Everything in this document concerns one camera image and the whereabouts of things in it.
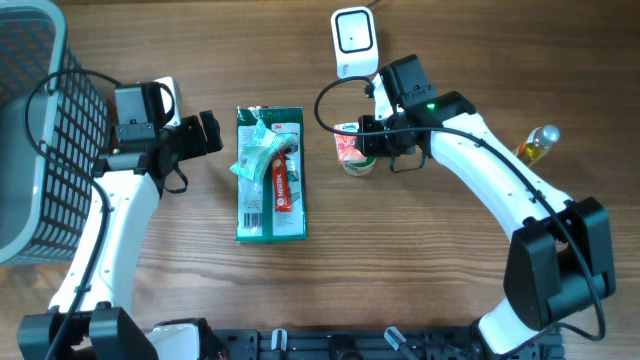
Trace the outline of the teal white small packet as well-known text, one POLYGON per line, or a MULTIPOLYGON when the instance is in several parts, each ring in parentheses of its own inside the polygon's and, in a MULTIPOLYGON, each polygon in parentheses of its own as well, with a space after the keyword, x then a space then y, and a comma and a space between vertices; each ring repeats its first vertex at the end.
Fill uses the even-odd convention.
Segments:
POLYGON ((252 126, 239 126, 237 161, 230 170, 238 177, 261 182, 272 158, 293 142, 292 134, 276 133, 262 120, 252 126))

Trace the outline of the small green white jar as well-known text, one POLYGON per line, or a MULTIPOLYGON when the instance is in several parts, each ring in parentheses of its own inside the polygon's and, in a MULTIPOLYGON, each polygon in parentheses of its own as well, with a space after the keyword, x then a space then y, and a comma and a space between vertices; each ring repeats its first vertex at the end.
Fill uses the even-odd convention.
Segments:
POLYGON ((344 163, 344 170, 352 176, 360 177, 368 175, 375 167, 376 159, 368 157, 364 162, 360 163, 344 163))

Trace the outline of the red coffee stick sachet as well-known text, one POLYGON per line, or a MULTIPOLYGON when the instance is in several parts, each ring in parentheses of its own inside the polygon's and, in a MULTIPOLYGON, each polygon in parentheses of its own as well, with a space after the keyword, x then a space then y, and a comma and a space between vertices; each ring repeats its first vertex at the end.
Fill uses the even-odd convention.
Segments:
POLYGON ((272 159, 271 171, 274 186, 275 211, 291 212, 292 203, 287 181, 286 156, 283 150, 280 150, 272 159))

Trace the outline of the white barcode scanner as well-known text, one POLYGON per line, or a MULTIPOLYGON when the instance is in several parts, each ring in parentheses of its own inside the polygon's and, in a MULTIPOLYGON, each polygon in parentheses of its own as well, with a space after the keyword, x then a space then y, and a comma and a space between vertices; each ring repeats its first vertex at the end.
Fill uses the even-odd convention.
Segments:
POLYGON ((330 19, 339 79, 373 75, 379 50, 372 11, 366 6, 336 10, 330 19))

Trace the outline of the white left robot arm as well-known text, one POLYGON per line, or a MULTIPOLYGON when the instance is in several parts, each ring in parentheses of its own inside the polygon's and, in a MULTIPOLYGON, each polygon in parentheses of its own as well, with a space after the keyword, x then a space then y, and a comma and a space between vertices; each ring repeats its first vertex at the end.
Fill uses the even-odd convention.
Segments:
POLYGON ((222 148, 209 111, 182 117, 171 77, 122 85, 117 122, 89 172, 92 204, 67 276, 49 309, 23 318, 26 359, 222 359, 224 344, 203 318, 151 331, 132 319, 133 276, 147 226, 179 162, 222 148))

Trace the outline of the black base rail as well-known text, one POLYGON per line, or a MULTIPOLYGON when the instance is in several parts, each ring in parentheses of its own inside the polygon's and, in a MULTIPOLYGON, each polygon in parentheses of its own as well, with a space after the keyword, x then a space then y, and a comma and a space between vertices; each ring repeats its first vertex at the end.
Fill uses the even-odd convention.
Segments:
POLYGON ((277 328, 211 330, 203 345, 205 359, 496 359, 479 333, 469 327, 421 330, 288 331, 277 328))

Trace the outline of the yellow liquid bottle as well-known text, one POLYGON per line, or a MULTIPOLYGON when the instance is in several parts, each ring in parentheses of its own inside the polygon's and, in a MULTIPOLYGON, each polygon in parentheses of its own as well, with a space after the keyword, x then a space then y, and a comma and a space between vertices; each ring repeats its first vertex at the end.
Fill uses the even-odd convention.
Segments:
POLYGON ((531 167, 543 158, 559 139, 560 130, 555 125, 537 127, 513 153, 522 163, 531 167))

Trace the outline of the black plastic mesh basket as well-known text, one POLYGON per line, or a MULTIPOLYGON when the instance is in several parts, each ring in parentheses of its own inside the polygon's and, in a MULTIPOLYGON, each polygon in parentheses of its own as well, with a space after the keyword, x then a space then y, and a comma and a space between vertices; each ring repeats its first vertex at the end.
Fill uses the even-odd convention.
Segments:
POLYGON ((107 104, 67 42, 52 1, 1 4, 1 262, 73 259, 91 186, 68 172, 89 171, 106 143, 107 104))

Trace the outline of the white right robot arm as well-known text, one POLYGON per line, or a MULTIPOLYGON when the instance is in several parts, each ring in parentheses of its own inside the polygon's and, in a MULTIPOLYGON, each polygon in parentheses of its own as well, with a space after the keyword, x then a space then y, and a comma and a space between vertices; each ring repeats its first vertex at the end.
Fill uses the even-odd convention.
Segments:
POLYGON ((514 354, 565 318, 616 290, 609 216, 594 198, 574 201, 524 165, 460 93, 438 95, 417 56, 382 67, 366 87, 375 110, 359 120, 358 149, 396 159, 421 151, 451 170, 506 233, 505 298, 479 319, 488 355, 514 354))

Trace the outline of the red tissue pack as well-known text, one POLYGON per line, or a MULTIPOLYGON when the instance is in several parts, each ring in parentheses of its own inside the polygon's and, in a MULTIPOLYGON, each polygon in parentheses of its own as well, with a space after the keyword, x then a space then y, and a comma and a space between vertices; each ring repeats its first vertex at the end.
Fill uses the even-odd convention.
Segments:
MULTIPOLYGON (((357 122, 336 124, 334 129, 341 132, 358 132, 359 124, 357 122)), ((367 158, 356 148, 356 136, 335 134, 334 140, 338 160, 341 164, 360 164, 367 160, 367 158)))

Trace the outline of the green 3M glove package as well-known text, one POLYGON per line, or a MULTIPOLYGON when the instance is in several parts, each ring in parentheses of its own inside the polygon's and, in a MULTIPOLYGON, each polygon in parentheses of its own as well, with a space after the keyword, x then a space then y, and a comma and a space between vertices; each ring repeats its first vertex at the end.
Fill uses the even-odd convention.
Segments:
POLYGON ((287 181, 291 212, 275 211, 274 186, 271 163, 261 182, 253 182, 237 176, 237 226, 238 243, 278 243, 304 240, 306 230, 306 200, 304 174, 304 124, 300 107, 248 107, 237 109, 238 127, 252 126, 262 120, 276 133, 294 136, 294 142, 283 151, 286 156, 287 181))

